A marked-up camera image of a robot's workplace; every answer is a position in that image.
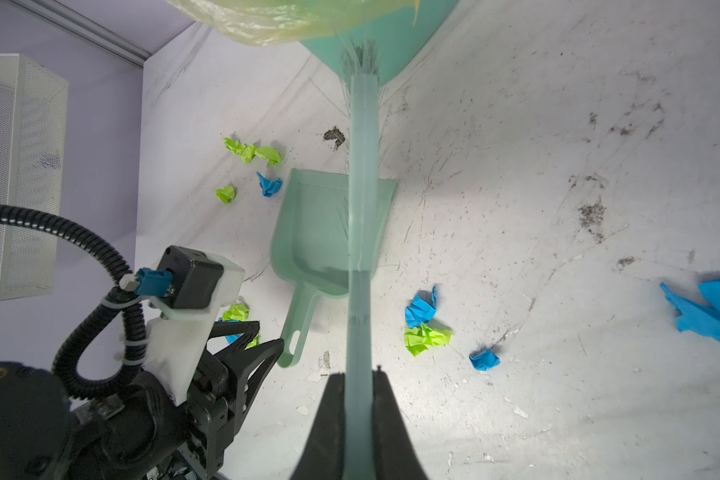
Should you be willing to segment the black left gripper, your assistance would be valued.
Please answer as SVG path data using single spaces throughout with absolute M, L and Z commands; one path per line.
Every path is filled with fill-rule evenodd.
M 215 354 L 206 351 L 185 403 L 189 437 L 158 464 L 155 479 L 223 479 L 226 449 L 240 431 L 264 380 L 284 351 L 283 339 L 248 348 L 258 321 L 217 321 L 208 339 L 235 336 Z M 340 480 L 344 470 L 345 374 L 328 377 L 293 480 Z

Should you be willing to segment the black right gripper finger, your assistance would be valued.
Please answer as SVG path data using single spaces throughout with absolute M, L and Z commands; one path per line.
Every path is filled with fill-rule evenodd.
M 377 479 L 426 480 L 387 374 L 373 372 L 373 460 Z

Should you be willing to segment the green plastic dustpan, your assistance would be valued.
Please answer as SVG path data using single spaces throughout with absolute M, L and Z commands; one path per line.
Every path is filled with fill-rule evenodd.
M 299 362 L 319 299 L 349 293 L 348 198 L 346 175 L 290 171 L 270 248 L 273 271 L 294 286 L 281 332 L 282 368 Z

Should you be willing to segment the green hand brush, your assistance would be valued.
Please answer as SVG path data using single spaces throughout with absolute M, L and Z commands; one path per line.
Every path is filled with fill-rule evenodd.
M 371 279 L 379 181 L 379 48 L 372 40 L 354 42 L 343 60 L 350 115 L 343 477 L 373 479 Z

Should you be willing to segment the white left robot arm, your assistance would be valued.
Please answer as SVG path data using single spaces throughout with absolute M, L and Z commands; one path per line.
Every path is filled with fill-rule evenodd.
M 0 479 L 219 479 L 281 339 L 256 322 L 216 323 L 236 340 L 203 351 L 184 402 L 142 371 L 118 393 L 72 408 L 48 371 L 0 362 Z

